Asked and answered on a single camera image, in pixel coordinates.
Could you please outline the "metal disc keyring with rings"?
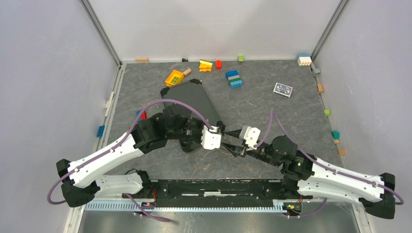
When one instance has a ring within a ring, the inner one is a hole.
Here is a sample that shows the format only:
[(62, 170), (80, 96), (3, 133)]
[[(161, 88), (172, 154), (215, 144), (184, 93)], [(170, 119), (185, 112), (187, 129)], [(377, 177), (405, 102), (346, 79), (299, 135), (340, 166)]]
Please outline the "metal disc keyring with rings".
[[(223, 136), (222, 136), (221, 143), (227, 143), (227, 144), (234, 145), (226, 135), (223, 135)], [(230, 153), (228, 152), (227, 149), (223, 148), (222, 146), (219, 148), (219, 150), (220, 150), (223, 154), (225, 154), (225, 155), (227, 155), (227, 156), (233, 156), (232, 154), (230, 154)]]

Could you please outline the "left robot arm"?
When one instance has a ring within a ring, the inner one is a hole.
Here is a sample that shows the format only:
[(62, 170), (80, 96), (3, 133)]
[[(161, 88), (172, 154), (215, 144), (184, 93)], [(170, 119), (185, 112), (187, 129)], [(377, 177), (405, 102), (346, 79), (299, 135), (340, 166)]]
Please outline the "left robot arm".
[(169, 140), (201, 143), (207, 123), (199, 118), (165, 113), (143, 119), (120, 138), (93, 154), (56, 163), (63, 203), (79, 207), (98, 196), (138, 194), (141, 198), (151, 195), (153, 185), (146, 173), (132, 175), (107, 175), (111, 169), (134, 158), (166, 146)]

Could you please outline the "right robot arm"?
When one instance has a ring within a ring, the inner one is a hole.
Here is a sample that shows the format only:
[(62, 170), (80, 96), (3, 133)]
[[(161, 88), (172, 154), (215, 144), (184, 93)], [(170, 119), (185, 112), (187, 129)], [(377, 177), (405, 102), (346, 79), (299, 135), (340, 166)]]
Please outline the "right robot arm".
[(242, 140), (239, 146), (223, 145), (234, 156), (251, 156), (281, 167), (281, 184), (276, 191), (283, 199), (321, 197), (361, 205), (366, 213), (383, 218), (395, 217), (395, 176), (390, 173), (365, 175), (328, 163), (314, 155), (305, 155), (286, 135), (275, 137), (270, 144), (258, 143), (247, 133), (255, 128), (228, 131), (224, 134)]

